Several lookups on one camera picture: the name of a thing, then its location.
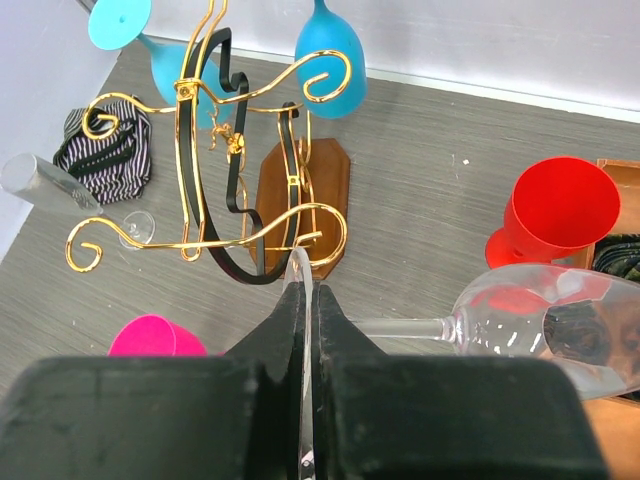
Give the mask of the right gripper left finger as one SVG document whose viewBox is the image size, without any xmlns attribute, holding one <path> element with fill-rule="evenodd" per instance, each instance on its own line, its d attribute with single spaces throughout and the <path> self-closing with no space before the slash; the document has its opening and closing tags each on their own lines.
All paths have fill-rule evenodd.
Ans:
<svg viewBox="0 0 640 480">
<path fill-rule="evenodd" d="M 297 479 L 306 292 L 221 356 L 52 357 L 1 404 L 5 479 Z"/>
</svg>

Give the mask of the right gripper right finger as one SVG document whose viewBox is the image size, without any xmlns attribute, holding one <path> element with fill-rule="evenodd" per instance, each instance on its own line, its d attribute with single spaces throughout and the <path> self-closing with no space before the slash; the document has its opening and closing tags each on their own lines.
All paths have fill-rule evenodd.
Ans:
<svg viewBox="0 0 640 480">
<path fill-rule="evenodd" d="M 312 303 L 320 479 L 606 479 L 577 393 L 530 359 L 389 355 L 331 288 Z"/>
</svg>

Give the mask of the pink wine glass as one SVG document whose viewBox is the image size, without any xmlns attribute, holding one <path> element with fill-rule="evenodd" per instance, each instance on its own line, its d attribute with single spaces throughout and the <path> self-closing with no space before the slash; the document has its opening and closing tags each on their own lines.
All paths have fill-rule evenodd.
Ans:
<svg viewBox="0 0 640 480">
<path fill-rule="evenodd" d="M 143 315 L 114 338 L 109 356 L 206 356 L 207 349 L 188 329 L 159 315 Z"/>
</svg>

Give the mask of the clear wine glass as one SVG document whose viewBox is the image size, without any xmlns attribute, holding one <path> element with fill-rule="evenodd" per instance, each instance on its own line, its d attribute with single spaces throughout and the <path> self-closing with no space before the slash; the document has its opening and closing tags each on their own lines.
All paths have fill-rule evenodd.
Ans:
<svg viewBox="0 0 640 480">
<path fill-rule="evenodd" d="M 104 213 L 98 200 L 78 180 L 31 153 L 19 154 L 5 163 L 1 169 L 1 189 L 48 212 L 83 219 Z M 134 211 L 119 228 L 135 242 L 150 244 L 156 223 L 150 213 Z"/>
<path fill-rule="evenodd" d="M 355 325 L 371 338 L 436 340 L 463 356 L 536 358 L 554 362 L 585 400 L 613 398 L 639 390 L 634 362 L 621 355 L 592 365 L 554 354 L 544 323 L 552 308 L 608 299 L 639 303 L 639 287 L 602 273 L 549 264 L 516 264 L 472 281 L 452 313 L 439 319 L 366 319 Z"/>
</svg>

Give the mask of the wooden compartment tray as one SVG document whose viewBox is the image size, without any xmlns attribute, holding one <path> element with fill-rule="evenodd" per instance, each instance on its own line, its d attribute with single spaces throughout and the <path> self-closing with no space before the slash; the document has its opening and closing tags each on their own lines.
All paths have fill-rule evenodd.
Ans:
<svg viewBox="0 0 640 480">
<path fill-rule="evenodd" d="M 612 234 L 639 233 L 639 162 L 598 159 L 616 183 L 621 208 Z M 639 403 L 620 397 L 589 400 L 585 411 L 613 479 L 639 478 Z"/>
</svg>

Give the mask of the striped black white cloth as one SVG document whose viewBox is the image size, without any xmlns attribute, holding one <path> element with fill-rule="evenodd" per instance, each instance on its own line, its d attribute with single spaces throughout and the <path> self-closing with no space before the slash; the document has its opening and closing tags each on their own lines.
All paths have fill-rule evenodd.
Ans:
<svg viewBox="0 0 640 480">
<path fill-rule="evenodd" d="M 102 205 L 140 197 L 152 172 L 148 115 L 124 100 L 96 108 L 89 117 L 93 130 L 103 133 L 111 126 L 98 118 L 100 114 L 117 117 L 119 125 L 109 137 L 93 140 L 82 130 L 84 113 L 77 108 L 67 115 L 53 164 L 83 184 Z"/>
</svg>

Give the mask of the red wine glass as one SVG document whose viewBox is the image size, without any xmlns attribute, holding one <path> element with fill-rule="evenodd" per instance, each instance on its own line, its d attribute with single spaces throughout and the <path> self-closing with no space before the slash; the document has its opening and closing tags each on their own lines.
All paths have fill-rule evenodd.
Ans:
<svg viewBox="0 0 640 480">
<path fill-rule="evenodd" d="M 527 168 L 514 184 L 503 226 L 489 238 L 490 268 L 550 263 L 601 240 L 621 209 L 614 180 L 596 164 L 553 157 Z"/>
</svg>

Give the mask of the clear wine glass front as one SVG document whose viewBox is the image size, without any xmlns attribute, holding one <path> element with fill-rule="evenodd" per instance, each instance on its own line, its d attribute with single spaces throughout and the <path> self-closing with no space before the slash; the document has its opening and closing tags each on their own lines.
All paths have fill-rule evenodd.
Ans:
<svg viewBox="0 0 640 480">
<path fill-rule="evenodd" d="M 48 212 L 83 219 L 104 213 L 98 200 L 78 180 L 31 153 L 19 154 L 5 163 L 1 169 L 1 189 Z M 134 211 L 119 228 L 135 242 L 150 244 L 156 223 L 150 213 Z"/>
</svg>

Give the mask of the light blue wine glass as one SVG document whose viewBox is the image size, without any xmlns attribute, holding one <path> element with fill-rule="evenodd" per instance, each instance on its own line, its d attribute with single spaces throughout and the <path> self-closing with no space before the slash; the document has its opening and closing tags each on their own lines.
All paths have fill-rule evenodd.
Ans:
<svg viewBox="0 0 640 480">
<path fill-rule="evenodd" d="M 149 50 L 151 71 L 157 90 L 170 106 L 175 106 L 174 82 L 181 73 L 186 45 L 162 44 L 152 41 L 143 33 L 152 11 L 151 0 L 100 0 L 91 11 L 88 33 L 93 44 L 102 50 L 124 48 L 135 39 Z M 217 96 L 228 98 L 219 82 L 218 65 L 209 59 L 201 79 Z M 198 95 L 197 126 L 200 129 L 213 128 L 210 114 L 214 113 L 211 98 L 200 90 Z"/>
</svg>

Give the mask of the dark rolled tie right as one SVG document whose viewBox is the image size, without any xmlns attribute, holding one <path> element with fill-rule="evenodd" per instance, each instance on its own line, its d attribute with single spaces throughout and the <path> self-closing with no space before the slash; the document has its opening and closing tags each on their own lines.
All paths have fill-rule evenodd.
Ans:
<svg viewBox="0 0 640 480">
<path fill-rule="evenodd" d="M 639 282 L 639 236 L 612 235 L 596 244 L 592 267 L 635 284 Z M 616 356 L 639 360 L 639 303 L 612 298 L 552 308 L 544 323 L 550 350 L 588 364 L 605 364 Z"/>
</svg>

